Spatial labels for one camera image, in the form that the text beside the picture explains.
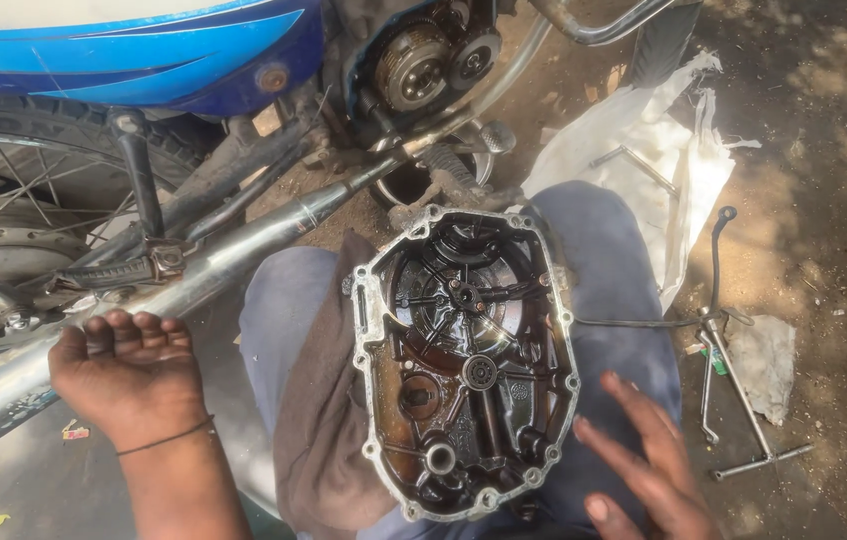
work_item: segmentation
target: dirt ground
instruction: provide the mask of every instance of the dirt ground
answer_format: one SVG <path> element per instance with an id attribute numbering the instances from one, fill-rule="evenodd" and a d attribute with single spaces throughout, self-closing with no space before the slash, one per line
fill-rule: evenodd
<path id="1" fill-rule="evenodd" d="M 612 19 L 628 3 L 614 0 L 578 15 L 592 24 Z M 502 17 L 502 61 L 531 21 L 531 9 Z M 847 0 L 706 0 L 688 55 L 717 51 L 722 74 L 715 126 L 756 139 L 760 149 L 737 149 L 737 166 L 717 201 L 734 205 L 737 219 L 722 236 L 721 303 L 750 314 L 772 314 L 797 329 L 798 360 L 790 413 L 782 427 L 761 420 L 779 451 L 812 442 L 802 457 L 715 483 L 706 472 L 751 460 L 758 447 L 729 382 L 714 383 L 719 445 L 699 428 L 702 363 L 683 357 L 694 329 L 675 331 L 683 379 L 683 429 L 691 460 L 712 510 L 729 538 L 847 538 Z M 500 118 L 517 135 L 513 153 L 497 163 L 490 182 L 519 185 L 537 154 L 543 128 L 561 128 L 613 89 L 633 38 L 602 48 L 569 43 L 551 32 L 537 61 L 485 119 Z M 556 92 L 556 99 L 544 96 Z M 693 119 L 690 101 L 671 113 Z M 322 171 L 285 178 L 251 215 L 312 190 Z M 393 236 L 366 193 L 303 240 L 335 249 L 346 227 L 377 245 Z M 688 318 L 711 285 L 707 231 L 694 246 L 689 275 L 669 318 Z"/>

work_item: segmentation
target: engine side cover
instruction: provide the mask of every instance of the engine side cover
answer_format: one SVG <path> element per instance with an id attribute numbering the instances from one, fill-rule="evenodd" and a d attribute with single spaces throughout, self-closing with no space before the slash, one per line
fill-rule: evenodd
<path id="1" fill-rule="evenodd" d="M 461 520 L 543 484 L 580 384 L 566 272 L 534 221 L 430 204 L 352 277 L 363 454 L 403 516 Z"/>

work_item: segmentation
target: person's hand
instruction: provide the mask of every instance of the person's hand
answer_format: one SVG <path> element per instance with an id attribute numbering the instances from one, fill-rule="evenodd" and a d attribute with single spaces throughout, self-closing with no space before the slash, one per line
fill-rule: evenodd
<path id="1" fill-rule="evenodd" d="M 600 376 L 600 384 L 616 399 L 643 440 L 646 459 L 597 430 L 583 417 L 573 421 L 577 440 L 593 450 L 620 475 L 646 507 L 652 538 L 718 540 L 723 538 L 691 474 L 684 436 L 670 416 L 633 382 L 614 372 Z M 614 500 L 591 493 L 584 500 L 586 513 L 604 540 L 645 538 Z"/>
<path id="2" fill-rule="evenodd" d="M 118 452 L 208 418 L 190 332 L 178 319 L 122 309 L 65 327 L 48 354 L 50 385 Z"/>

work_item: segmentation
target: rear wheel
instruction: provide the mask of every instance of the rear wheel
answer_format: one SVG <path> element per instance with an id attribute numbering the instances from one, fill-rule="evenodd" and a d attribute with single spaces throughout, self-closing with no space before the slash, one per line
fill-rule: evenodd
<path id="1" fill-rule="evenodd" d="M 670 79 L 694 32 L 702 2 L 668 7 L 640 27 L 627 70 L 638 89 L 652 89 Z"/>
<path id="2" fill-rule="evenodd" d="M 0 279 L 17 285 L 69 266 L 134 217 L 133 190 L 106 114 L 103 105 L 0 95 Z M 161 198 L 219 137 L 196 118 L 148 124 Z M 0 348 L 12 341 L 0 337 Z"/>

